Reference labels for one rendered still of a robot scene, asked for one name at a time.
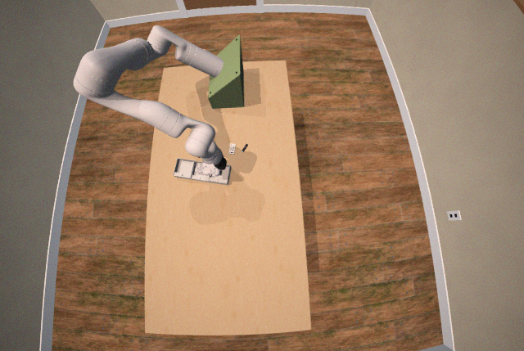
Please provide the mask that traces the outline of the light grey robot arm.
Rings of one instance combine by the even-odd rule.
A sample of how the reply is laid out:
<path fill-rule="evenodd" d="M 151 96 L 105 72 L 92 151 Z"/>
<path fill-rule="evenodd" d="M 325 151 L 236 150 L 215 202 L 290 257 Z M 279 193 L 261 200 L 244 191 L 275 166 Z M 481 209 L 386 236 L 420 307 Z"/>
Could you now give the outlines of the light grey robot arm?
<path fill-rule="evenodd" d="M 155 25 L 147 40 L 133 38 L 113 47 L 86 53 L 75 74 L 75 90 L 90 101 L 139 119 L 173 138 L 179 137 L 186 128 L 191 128 L 185 143 L 186 151 L 204 161 L 212 161 L 218 156 L 219 150 L 213 141 L 215 129 L 210 124 L 188 118 L 164 103 L 133 99 L 114 90 L 127 67 L 128 70 L 140 70 L 156 58 L 164 56 L 171 44 L 176 46 L 177 61 L 212 77 L 221 72 L 224 61 L 220 57 Z"/>

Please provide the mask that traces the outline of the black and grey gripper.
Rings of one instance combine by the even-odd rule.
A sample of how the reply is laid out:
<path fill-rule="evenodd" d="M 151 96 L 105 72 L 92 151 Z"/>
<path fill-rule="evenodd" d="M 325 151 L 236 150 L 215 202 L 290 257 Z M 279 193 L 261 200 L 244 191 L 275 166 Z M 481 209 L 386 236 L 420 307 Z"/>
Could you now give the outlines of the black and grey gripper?
<path fill-rule="evenodd" d="M 196 166 L 195 172 L 202 175 L 217 177 L 220 174 L 222 175 L 222 170 L 226 169 L 226 164 L 227 160 L 224 158 L 222 151 L 219 149 L 219 154 L 216 159 L 212 161 L 203 160 L 203 164 Z"/>

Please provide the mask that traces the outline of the grey rack of three labelled bins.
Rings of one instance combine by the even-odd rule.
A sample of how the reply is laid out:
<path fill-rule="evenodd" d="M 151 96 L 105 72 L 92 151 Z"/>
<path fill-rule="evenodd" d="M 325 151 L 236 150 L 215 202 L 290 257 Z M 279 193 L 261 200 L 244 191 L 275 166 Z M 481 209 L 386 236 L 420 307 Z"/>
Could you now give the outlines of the grey rack of three labelled bins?
<path fill-rule="evenodd" d="M 196 181 L 201 181 L 201 182 L 212 182 L 212 183 L 217 182 L 217 184 L 223 184 L 223 185 L 229 184 L 230 173 L 232 169 L 231 165 L 226 164 L 226 169 L 222 170 L 222 176 L 219 175 L 218 177 L 211 177 L 211 176 L 200 175 L 195 172 L 195 168 L 198 165 L 201 165 L 202 163 L 203 162 L 200 162 L 200 161 L 177 158 L 173 176 L 175 176 L 176 178 L 185 178 L 185 179 L 191 179 L 191 180 L 196 180 Z"/>

